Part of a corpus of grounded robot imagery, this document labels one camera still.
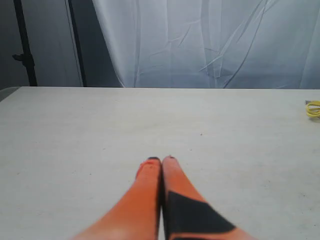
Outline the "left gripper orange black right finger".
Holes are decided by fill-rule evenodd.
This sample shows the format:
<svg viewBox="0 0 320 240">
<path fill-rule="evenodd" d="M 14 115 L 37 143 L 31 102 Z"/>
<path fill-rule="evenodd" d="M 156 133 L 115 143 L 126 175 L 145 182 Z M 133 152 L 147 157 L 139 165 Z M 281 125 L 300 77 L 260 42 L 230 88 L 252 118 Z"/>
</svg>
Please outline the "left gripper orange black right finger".
<svg viewBox="0 0 320 240">
<path fill-rule="evenodd" d="M 178 160 L 162 161 L 163 223 L 167 240 L 251 240 L 253 237 L 215 211 L 197 191 Z"/>
</svg>

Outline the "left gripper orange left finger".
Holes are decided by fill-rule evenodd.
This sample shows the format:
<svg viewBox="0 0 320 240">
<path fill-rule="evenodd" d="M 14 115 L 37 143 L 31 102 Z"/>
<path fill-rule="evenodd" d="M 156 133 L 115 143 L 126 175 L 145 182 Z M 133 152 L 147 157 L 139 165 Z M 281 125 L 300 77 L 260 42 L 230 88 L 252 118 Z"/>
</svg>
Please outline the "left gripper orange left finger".
<svg viewBox="0 0 320 240">
<path fill-rule="evenodd" d="M 157 240 L 160 222 L 161 160 L 150 157 L 139 166 L 123 197 L 101 219 L 74 240 Z"/>
</svg>

